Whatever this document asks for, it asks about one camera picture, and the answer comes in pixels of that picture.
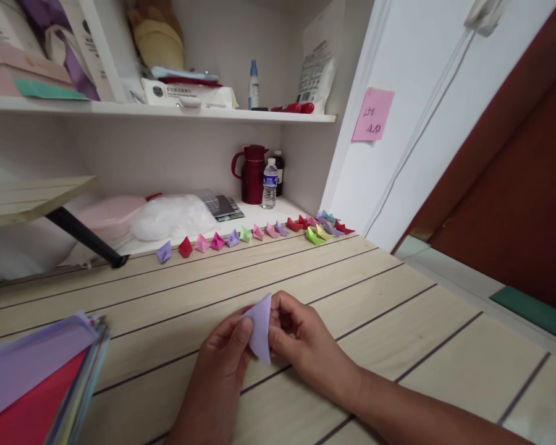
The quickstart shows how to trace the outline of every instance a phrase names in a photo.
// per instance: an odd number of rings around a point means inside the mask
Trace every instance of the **green mat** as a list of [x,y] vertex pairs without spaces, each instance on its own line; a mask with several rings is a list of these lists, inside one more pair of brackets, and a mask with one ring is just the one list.
[[37,82],[36,80],[15,79],[17,88],[24,97],[35,97],[40,99],[66,99],[66,100],[88,100],[88,98],[77,91]]
[[510,286],[498,291],[491,300],[556,336],[555,308]]

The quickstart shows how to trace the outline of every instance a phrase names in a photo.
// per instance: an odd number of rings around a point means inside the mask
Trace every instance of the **red thermos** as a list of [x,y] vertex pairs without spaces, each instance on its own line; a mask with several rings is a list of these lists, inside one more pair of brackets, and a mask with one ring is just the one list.
[[[266,160],[264,155],[268,151],[261,145],[243,145],[241,153],[237,153],[233,158],[230,169],[233,176],[241,180],[241,199],[247,204],[261,204],[261,197],[264,194],[264,169]],[[239,156],[245,156],[241,176],[235,173]]]

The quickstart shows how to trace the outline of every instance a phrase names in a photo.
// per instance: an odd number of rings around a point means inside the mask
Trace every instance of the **red door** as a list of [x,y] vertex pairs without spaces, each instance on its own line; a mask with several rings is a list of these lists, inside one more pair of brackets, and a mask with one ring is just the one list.
[[430,243],[556,308],[556,84]]

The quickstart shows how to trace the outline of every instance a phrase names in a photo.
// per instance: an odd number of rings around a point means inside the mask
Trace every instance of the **right hand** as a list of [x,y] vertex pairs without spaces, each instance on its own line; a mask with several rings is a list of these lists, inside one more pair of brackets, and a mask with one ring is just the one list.
[[283,290],[272,296],[268,340],[273,352],[285,357],[307,384],[332,402],[346,407],[359,393],[360,368],[317,311]]

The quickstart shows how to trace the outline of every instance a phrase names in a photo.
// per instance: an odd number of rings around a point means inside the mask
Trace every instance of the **red tube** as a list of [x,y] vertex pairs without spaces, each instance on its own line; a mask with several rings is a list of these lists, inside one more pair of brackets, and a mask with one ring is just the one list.
[[279,107],[272,108],[272,111],[300,113],[301,112],[301,104],[300,103],[293,103],[293,104],[288,104],[288,105],[282,105],[282,106],[279,106]]
[[315,110],[315,105],[313,102],[307,102],[301,105],[301,113],[311,114]]

